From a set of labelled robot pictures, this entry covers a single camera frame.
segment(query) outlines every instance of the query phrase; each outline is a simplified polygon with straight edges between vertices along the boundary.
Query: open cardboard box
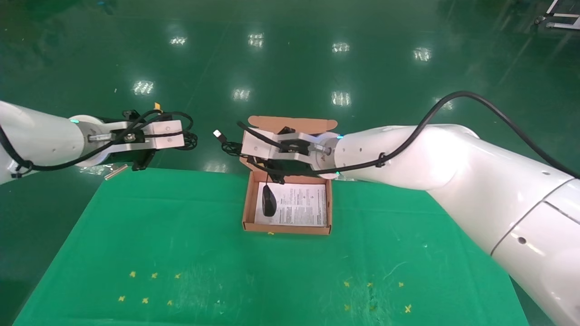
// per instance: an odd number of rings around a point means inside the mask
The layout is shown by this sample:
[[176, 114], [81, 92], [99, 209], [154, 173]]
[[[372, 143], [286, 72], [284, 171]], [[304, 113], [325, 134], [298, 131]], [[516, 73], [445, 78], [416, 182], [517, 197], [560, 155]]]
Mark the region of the open cardboard box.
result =
[[[280, 132], [284, 127], [290, 127], [296, 132], [303, 133], [323, 133], [336, 128], [338, 123], [335, 120], [305, 119], [305, 118], [283, 118], [283, 117], [262, 117], [253, 115], [248, 118], [250, 125], [274, 133]], [[265, 182], [267, 173], [261, 171], [247, 162], [247, 159], [240, 158], [240, 162], [250, 170], [248, 180], [248, 191], [246, 192], [246, 202], [244, 214], [242, 216], [242, 226], [246, 231], [273, 232], [273, 233], [300, 233], [300, 234], [322, 234], [329, 235], [332, 228], [332, 181], [313, 178], [309, 176], [287, 176], [286, 183], [298, 184], [325, 184], [326, 185], [326, 205], [327, 205], [327, 225], [321, 226], [291, 226], [291, 225], [269, 225], [254, 223], [256, 216], [256, 202], [258, 200], [258, 184]]]

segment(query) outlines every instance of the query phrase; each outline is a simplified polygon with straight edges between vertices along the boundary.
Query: computer mouse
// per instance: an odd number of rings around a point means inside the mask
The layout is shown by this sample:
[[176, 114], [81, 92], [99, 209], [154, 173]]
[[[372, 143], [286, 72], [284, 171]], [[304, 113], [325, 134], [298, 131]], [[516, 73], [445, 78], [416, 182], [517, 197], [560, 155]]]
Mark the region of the computer mouse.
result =
[[262, 211], [264, 216], [269, 218], [276, 214], [276, 197], [268, 185], [265, 185], [262, 189]]

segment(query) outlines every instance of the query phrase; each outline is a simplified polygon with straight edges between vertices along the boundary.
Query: green cloth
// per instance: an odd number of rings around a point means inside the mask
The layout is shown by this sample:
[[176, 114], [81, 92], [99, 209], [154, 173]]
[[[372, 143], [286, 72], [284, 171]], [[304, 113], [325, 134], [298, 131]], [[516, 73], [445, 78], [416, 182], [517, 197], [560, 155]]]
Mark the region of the green cloth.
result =
[[268, 235], [242, 230], [247, 180], [104, 182], [15, 325], [527, 325], [508, 275], [426, 193], [336, 181], [330, 236]]

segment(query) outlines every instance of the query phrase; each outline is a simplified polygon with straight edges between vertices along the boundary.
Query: white robotic arm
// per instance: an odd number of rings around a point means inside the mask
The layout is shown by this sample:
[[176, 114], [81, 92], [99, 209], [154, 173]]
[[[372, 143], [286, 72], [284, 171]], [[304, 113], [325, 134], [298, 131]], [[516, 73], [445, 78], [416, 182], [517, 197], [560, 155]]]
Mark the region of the white robotic arm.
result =
[[147, 167], [157, 150], [192, 149], [192, 137], [197, 143], [197, 137], [184, 131], [181, 121], [172, 120], [170, 114], [149, 111], [158, 121], [143, 120], [131, 127], [138, 114], [126, 113], [124, 120], [89, 115], [66, 119], [0, 101], [0, 184], [38, 171], [15, 160], [18, 157], [47, 168], [40, 171], [131, 161], [133, 170], [139, 170]]
[[[391, 153], [415, 129], [386, 126], [344, 136], [253, 129], [277, 143], [307, 141], [309, 153], [283, 153], [247, 131], [241, 152], [302, 161], [314, 171], [336, 169]], [[554, 322], [580, 325], [580, 180], [480, 140], [459, 125], [428, 125], [384, 166], [342, 175], [427, 191]]]

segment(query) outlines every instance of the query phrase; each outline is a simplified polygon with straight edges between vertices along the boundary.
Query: green floor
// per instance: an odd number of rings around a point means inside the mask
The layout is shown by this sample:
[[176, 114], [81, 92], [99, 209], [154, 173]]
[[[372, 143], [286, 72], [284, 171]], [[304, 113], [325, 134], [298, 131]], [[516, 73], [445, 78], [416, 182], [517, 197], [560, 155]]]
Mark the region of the green floor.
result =
[[[0, 0], [0, 99], [65, 117], [120, 117], [159, 102], [194, 117], [200, 144], [160, 153], [152, 167], [247, 173], [221, 153], [214, 129], [239, 140], [235, 122], [252, 114], [331, 118], [340, 133], [416, 124], [438, 98], [468, 89], [580, 170], [580, 33], [532, 26], [549, 2]], [[579, 10], [564, 1], [560, 11], [570, 8]], [[154, 82], [152, 92], [135, 95], [137, 81]], [[333, 92], [344, 102], [348, 93], [350, 105], [333, 104]], [[436, 122], [535, 157], [469, 101]], [[0, 295], [10, 298], [1, 324], [101, 182], [71, 168], [0, 186]], [[549, 323], [521, 291], [520, 300], [531, 323]]]

